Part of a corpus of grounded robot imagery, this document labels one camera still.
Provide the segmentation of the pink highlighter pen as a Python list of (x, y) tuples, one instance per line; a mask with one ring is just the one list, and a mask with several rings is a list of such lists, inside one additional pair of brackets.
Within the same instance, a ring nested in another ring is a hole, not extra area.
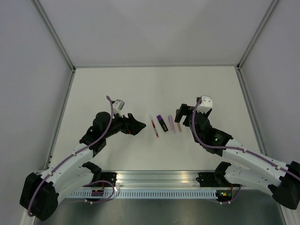
[(174, 120), (173, 120), (172, 115), (169, 115), (169, 116), (168, 116), (168, 120), (169, 120), (169, 123), (170, 123), (170, 127), (171, 127), (172, 132), (173, 132), (174, 134), (176, 134), (175, 124), (174, 124)]

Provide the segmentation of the orange pencil-like pen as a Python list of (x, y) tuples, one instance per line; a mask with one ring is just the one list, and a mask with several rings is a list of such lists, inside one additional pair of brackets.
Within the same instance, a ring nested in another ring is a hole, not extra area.
[(181, 128), (180, 123), (177, 123), (177, 126), (178, 126), (178, 131), (179, 131), (180, 133), (182, 133), (182, 128)]

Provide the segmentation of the black purple-tip highlighter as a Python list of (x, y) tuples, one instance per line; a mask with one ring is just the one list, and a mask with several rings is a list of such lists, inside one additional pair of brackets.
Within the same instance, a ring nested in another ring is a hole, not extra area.
[(161, 115), (158, 115), (157, 116), (157, 120), (158, 120), (160, 126), (162, 127), (162, 130), (164, 132), (167, 132), (168, 128), (167, 128), (167, 125), (166, 125), (165, 121), (163, 120), (163, 117)]

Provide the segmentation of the red gel pen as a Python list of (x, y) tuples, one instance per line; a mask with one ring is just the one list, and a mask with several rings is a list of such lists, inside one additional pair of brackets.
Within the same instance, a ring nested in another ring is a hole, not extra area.
[(153, 117), (152, 117), (151, 115), (150, 115), (150, 121), (151, 121), (151, 123), (152, 123), (152, 126), (153, 126), (153, 129), (154, 129), (154, 132), (155, 132), (156, 137), (159, 138), (159, 134), (158, 134), (158, 131), (157, 131), (157, 128), (156, 128), (154, 119), (153, 119)]

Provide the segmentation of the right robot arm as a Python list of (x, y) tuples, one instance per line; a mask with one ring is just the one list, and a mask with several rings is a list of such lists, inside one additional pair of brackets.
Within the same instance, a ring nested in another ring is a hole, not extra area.
[(214, 128), (209, 121), (212, 109), (204, 112), (198, 107), (182, 104), (176, 110), (175, 122), (185, 116), (194, 141), (207, 152), (230, 159), (242, 165), (237, 167), (221, 162), (214, 171), (214, 182), (219, 186), (242, 185), (270, 195), (280, 205), (295, 210), (300, 203), (300, 164), (285, 163), (264, 154), (255, 153), (230, 134)]

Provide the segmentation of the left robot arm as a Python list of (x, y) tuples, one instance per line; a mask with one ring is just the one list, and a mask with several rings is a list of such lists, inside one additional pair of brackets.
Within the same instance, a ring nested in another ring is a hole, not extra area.
[(64, 160), (37, 174), (30, 173), (24, 182), (20, 205), (29, 217), (47, 220), (58, 205), (78, 188), (90, 184), (98, 186), (102, 181), (101, 168), (91, 162), (105, 146), (107, 138), (121, 132), (137, 135), (146, 124), (127, 116), (99, 112), (92, 126), (78, 145)]

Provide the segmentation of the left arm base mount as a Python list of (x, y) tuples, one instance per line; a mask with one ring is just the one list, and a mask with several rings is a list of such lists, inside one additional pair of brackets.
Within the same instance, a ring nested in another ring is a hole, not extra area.
[(98, 165), (92, 162), (84, 163), (82, 167), (87, 168), (93, 174), (92, 180), (84, 187), (101, 187), (104, 189), (111, 186), (107, 181), (115, 186), (117, 180), (116, 172), (103, 172)]

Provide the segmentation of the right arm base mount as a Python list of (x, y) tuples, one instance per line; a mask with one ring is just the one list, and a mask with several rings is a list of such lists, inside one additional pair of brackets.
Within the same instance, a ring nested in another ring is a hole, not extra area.
[(230, 165), (221, 162), (214, 172), (199, 172), (195, 180), (202, 188), (229, 188), (231, 184), (225, 179), (225, 172)]

